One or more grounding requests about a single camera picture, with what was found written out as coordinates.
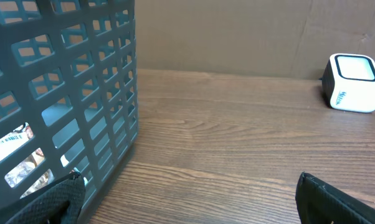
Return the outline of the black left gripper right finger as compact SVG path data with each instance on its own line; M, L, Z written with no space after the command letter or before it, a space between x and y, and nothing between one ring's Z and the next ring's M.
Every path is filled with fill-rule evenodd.
M375 209L306 172L300 174L295 200L302 224L375 223Z

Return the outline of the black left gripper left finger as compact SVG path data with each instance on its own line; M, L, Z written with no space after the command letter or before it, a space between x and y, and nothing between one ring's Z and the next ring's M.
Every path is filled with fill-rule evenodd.
M77 223L85 198L79 172L46 185L0 209L0 223Z

